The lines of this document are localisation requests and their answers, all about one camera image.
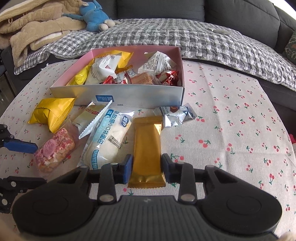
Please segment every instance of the sofa cushion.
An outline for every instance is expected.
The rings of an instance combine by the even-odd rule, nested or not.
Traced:
[[[205,21],[235,29],[271,48],[276,45],[280,25],[268,0],[207,0]]]
[[[282,53],[284,52],[285,46],[289,42],[293,32],[296,30],[296,20],[277,6],[274,6],[274,8],[281,21],[279,25],[278,39],[274,50],[278,53]]]
[[[204,0],[118,0],[118,18],[182,18],[204,22]]]

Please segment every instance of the gray checkered blanket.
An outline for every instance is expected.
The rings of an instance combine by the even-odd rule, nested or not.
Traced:
[[[296,91],[296,67],[265,44],[218,25],[185,19],[122,19],[101,33],[73,31],[31,53],[15,74],[46,61],[49,54],[76,58],[96,48],[122,45],[178,46],[183,58],[218,62]],[[232,35],[213,33],[225,29]]]

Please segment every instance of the gray sofa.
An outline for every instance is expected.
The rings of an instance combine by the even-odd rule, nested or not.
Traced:
[[[268,0],[99,0],[99,3],[112,19],[183,18],[213,23],[235,29],[278,53],[284,52],[286,44],[296,30],[296,20]],[[1,59],[16,94],[45,67],[46,63],[62,61],[51,55],[46,63],[38,64],[16,76],[13,73],[10,47],[2,52]],[[259,82],[288,132],[296,135],[296,92],[263,79],[259,79]]]

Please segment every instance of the green patterned pillow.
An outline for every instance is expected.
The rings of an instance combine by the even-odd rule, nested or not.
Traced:
[[[285,46],[287,58],[296,64],[296,31],[292,34],[288,44]]]

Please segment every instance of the pink sticker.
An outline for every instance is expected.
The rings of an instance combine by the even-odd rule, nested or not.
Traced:
[[[48,140],[43,146],[43,155],[45,157],[51,156],[54,153],[56,147],[57,147],[57,142],[55,140],[53,139]]]

